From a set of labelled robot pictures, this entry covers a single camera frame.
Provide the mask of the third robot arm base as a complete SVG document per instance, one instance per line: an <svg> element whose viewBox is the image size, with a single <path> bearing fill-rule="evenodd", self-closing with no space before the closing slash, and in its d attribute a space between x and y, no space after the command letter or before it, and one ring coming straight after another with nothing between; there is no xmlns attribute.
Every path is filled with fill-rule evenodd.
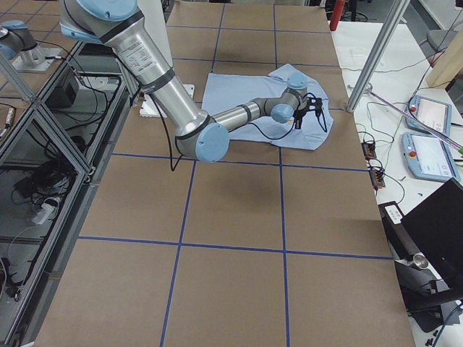
<svg viewBox="0 0 463 347"><path fill-rule="evenodd" d="M21 20L1 23L1 54L18 72L44 73L52 60L47 53L54 55L52 48L41 47Z"/></svg>

